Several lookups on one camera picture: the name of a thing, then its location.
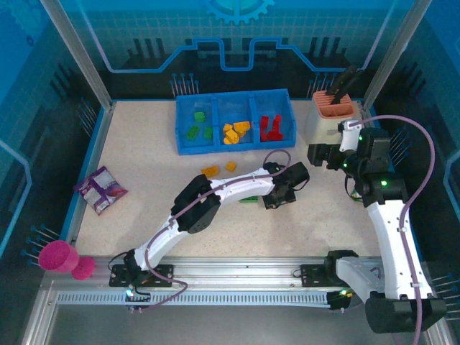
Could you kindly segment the cream knife block salmon top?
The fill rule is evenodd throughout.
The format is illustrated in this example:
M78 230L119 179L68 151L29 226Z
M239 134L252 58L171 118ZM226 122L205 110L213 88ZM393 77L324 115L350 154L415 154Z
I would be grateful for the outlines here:
M341 134L339 123L359 119L359 105L346 94L339 103L332 104L334 95L326 95L326 91L316 91L306 112L305 143L306 144L339 144Z

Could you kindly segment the blue three-compartment bin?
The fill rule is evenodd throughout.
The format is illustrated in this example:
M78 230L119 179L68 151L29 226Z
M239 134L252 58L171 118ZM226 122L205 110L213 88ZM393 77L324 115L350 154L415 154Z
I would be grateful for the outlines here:
M175 138L179 155L290 148L296 143L297 124L290 95L285 88L178 96L175 105ZM195 122L194 113L198 111L206 115L206 120L202 123ZM277 114L282 116L279 132L284 135L284 139L261 142L261 116L270 118L265 131L268 132L272 131L272 121ZM240 121L249 121L251 129L240 138L238 144L224 144L224 125L233 125ZM186 134L193 125L200 127L200 131L197 138L190 141ZM212 140L203 138L205 127L213 127Z

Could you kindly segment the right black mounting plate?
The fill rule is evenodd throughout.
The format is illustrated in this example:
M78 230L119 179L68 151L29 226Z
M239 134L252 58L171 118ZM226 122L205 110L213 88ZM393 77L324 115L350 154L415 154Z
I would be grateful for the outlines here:
M323 264L302 264L300 279L304 288L336 287L340 283L327 273Z

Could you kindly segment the right base electronics box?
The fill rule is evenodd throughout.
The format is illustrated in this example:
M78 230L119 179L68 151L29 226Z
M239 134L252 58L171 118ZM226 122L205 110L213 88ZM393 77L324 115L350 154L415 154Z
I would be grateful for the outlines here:
M344 288L337 291L327 292L326 301L331 311L342 312L350 306L353 296L354 292L352 290Z

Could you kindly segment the base electronics box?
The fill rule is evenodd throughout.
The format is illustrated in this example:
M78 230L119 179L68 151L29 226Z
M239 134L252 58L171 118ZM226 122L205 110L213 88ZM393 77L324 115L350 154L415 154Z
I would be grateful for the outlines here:
M125 291L125 301L131 303L131 305L126 305L130 313L136 311L141 314L145 309L143 303L151 301L151 294L140 292L137 287L132 287L130 285Z
M350 306L353 296L354 292L352 290L344 288L337 291L327 292L326 301L331 311L342 312Z

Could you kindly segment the left base electronics box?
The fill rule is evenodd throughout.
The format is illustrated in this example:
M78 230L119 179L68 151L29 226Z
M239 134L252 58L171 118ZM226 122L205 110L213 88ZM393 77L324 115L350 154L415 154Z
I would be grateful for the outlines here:
M125 301L131 303L131 305L126 305L130 313L136 311L141 314L145 309L143 303L151 301L151 294L140 292L137 287L132 287L130 285L125 291Z

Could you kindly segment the purple snack bag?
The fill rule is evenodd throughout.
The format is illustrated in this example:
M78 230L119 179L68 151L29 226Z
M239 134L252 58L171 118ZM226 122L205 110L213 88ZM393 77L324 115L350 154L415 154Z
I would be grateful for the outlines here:
M98 216L128 193L128 190L117 182L106 166L100 167L77 183L73 190Z

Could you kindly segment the large magenta foam cylinder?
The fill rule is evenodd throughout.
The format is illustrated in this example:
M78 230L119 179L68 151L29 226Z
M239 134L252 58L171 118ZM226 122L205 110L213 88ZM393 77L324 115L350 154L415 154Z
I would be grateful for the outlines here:
M80 256L74 247L65 241L56 240L40 251L38 264L46 271L69 273L76 268L79 259Z

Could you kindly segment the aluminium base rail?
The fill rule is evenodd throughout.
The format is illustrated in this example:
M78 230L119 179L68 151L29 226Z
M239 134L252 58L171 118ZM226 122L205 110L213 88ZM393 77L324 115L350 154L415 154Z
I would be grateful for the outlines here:
M402 288L411 282L410 270L405 262L400 268L395 268L379 257L354 257L350 254L338 259L165 257L156 270L169 279L188 283L192 289L276 290L303 288L301 265L324 265L327 273L340 283L336 287L305 287L309 289L334 290L349 286L352 290L369 288L381 293L391 288Z

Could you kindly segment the right aluminium frame post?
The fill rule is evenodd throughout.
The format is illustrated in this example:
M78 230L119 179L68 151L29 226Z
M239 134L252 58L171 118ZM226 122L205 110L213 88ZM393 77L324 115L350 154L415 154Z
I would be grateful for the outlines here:
M431 3L432 0L414 0L364 94L364 110L369 111L373 106Z

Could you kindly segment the aluminium frame post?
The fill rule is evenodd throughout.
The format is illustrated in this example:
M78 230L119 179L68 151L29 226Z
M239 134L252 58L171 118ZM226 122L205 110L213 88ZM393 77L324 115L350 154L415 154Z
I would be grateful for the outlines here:
M364 94L364 110L369 111L373 106L431 3L432 0L414 0Z
M105 111L112 110L112 99L59 0L40 0L74 61Z

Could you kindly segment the left aluminium frame post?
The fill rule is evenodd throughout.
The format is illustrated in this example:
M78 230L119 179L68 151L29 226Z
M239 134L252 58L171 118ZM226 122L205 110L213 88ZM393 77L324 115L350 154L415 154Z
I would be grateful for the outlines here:
M112 110L112 99L59 0L40 0L74 61L105 111Z

